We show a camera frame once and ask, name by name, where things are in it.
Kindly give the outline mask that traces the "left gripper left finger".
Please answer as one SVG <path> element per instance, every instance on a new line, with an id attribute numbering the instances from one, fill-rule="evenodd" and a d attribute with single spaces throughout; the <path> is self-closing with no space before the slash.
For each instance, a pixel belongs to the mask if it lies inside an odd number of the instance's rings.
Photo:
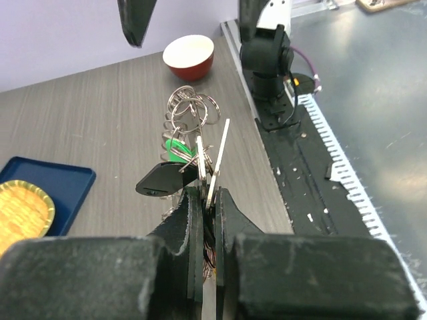
<path id="1" fill-rule="evenodd" d="M 1 258 L 1 318 L 200 319 L 202 242 L 193 187 L 146 236 L 19 241 Z"/>

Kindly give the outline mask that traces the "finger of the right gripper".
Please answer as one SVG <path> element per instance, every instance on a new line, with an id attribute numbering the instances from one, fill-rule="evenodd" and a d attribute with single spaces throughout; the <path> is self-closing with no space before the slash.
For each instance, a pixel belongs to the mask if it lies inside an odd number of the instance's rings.
<path id="1" fill-rule="evenodd" d="M 141 47 L 156 0 L 117 0 L 123 35 L 132 47 Z"/>

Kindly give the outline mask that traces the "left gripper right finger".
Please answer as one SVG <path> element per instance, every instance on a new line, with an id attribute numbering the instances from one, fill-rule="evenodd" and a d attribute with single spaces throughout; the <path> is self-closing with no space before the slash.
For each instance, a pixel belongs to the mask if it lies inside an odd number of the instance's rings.
<path id="1" fill-rule="evenodd" d="M 262 232 L 216 195 L 218 319 L 419 319 L 391 246 L 372 237 Z"/>

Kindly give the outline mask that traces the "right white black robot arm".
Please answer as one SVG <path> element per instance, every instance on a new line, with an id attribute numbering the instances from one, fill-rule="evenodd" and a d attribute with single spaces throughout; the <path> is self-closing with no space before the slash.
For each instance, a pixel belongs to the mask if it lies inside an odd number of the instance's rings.
<path id="1" fill-rule="evenodd" d="M 121 28 L 132 47 L 141 47 L 153 15 L 155 1 L 118 1 Z M 255 99 L 278 99 L 284 94 L 284 77 L 291 74 L 294 51 L 290 44 L 289 1 L 239 1 L 240 61 L 252 73 Z M 184 81 L 205 77 L 214 59 L 213 43 L 201 35 L 172 41 L 163 61 Z"/>

